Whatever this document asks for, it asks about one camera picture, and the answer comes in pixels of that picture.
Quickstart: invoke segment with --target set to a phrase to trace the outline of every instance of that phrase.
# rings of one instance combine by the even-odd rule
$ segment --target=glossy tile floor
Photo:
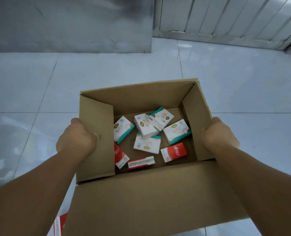
[[[0,53],[0,185],[56,153],[80,90],[194,77],[241,149],[291,174],[291,55],[153,38],[151,54]],[[75,187],[73,179],[58,215]],[[206,234],[260,235],[246,219],[177,236]]]

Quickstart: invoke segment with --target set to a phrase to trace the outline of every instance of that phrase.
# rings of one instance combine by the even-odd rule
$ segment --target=person's left arm
[[[95,145],[96,136],[72,119],[56,155],[0,187],[0,235],[46,236],[77,168]]]

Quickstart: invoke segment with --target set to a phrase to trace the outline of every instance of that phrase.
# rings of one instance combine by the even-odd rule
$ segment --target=red and white object on floor
[[[178,143],[176,145],[161,149],[161,154],[164,162],[167,163],[177,158],[186,156],[187,151],[183,143]]]
[[[129,157],[115,144],[115,165],[120,169],[122,168],[127,161],[129,161]]]
[[[54,236],[61,236],[62,232],[65,228],[65,222],[66,222],[66,218],[67,218],[67,214],[65,213],[59,217],[57,217],[53,223],[54,226]]]
[[[129,170],[139,168],[139,167],[146,167],[149,165],[155,164],[154,156],[149,156],[146,158],[142,158],[139,160],[133,160],[128,162]]]

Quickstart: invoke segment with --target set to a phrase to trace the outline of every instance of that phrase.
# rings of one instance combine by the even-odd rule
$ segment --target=person
[[[291,176],[239,150],[239,141],[218,117],[202,130],[202,143],[261,234],[291,235]],[[78,166],[95,146],[96,135],[72,119],[56,155],[0,187],[0,235],[46,235]]]

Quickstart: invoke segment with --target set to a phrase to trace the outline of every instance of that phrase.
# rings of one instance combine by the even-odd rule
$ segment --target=brown cardboard
[[[211,124],[212,117],[197,79],[89,90],[81,95],[80,119],[102,137],[77,171],[81,185],[75,189],[64,235],[170,235],[247,217],[216,161],[202,161],[213,158],[200,140],[201,129]],[[164,163],[157,154],[154,165],[115,168],[114,122],[122,115],[133,122],[134,115],[161,106],[175,116],[170,124],[184,118],[190,126],[192,136],[181,140],[188,155]],[[134,129],[119,147],[132,160],[153,155],[133,149],[136,133]],[[169,146],[160,135],[160,148]]]

